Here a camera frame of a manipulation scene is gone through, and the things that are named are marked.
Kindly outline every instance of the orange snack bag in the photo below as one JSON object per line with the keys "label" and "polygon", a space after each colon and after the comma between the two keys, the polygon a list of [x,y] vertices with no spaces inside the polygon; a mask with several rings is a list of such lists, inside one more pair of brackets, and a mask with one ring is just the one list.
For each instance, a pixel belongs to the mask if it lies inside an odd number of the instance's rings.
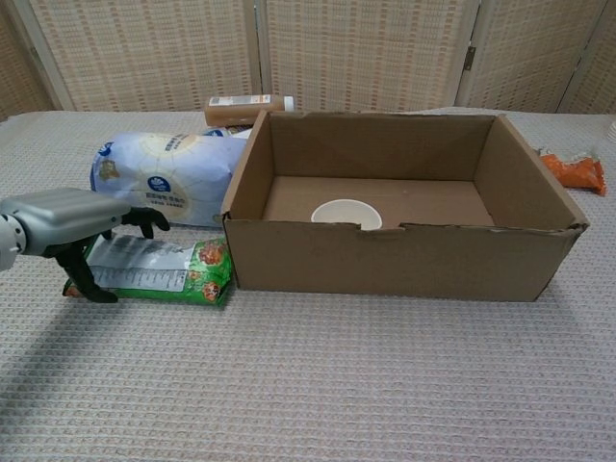
{"label": "orange snack bag", "polygon": [[564,159],[547,149],[541,149],[540,155],[546,167],[565,188],[590,189],[598,195],[607,193],[603,167],[595,155],[581,152],[571,159]]}

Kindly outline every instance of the bottle label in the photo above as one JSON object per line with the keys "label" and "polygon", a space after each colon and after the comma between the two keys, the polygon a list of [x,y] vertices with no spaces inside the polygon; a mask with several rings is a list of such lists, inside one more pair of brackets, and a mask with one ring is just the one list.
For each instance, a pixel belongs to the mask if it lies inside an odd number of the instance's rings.
{"label": "bottle label", "polygon": [[249,94],[246,96],[214,96],[210,106],[236,106],[241,104],[269,104],[270,94]]}

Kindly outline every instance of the brown bottle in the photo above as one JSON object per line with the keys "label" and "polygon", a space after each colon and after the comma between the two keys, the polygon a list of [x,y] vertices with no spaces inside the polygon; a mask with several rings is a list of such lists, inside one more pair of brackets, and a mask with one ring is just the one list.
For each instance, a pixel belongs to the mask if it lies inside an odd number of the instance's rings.
{"label": "brown bottle", "polygon": [[205,107],[209,127],[252,125],[262,111],[292,111],[292,96],[253,94],[246,96],[214,96]]}

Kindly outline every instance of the gray textured tablecloth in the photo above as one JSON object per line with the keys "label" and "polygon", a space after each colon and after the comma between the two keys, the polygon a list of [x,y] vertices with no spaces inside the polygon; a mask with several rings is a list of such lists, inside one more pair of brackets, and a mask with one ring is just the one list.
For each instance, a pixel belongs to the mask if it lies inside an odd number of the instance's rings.
{"label": "gray textured tablecloth", "polygon": [[[567,151],[611,120],[509,116]],[[87,188],[118,131],[203,128],[200,113],[14,117],[0,197]],[[222,312],[96,305],[61,297],[53,261],[20,258],[0,273],[0,459],[616,460],[616,145],[599,149],[608,197],[572,192],[592,225],[534,303],[236,290]]]}

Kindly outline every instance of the open cardboard box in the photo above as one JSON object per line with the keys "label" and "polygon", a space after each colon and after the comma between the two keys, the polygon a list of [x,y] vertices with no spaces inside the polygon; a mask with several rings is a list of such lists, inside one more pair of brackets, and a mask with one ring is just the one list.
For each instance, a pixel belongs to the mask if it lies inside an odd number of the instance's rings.
{"label": "open cardboard box", "polygon": [[[358,199],[381,229],[313,223]],[[243,289],[533,300],[587,220],[504,116],[262,112],[223,202]]]}

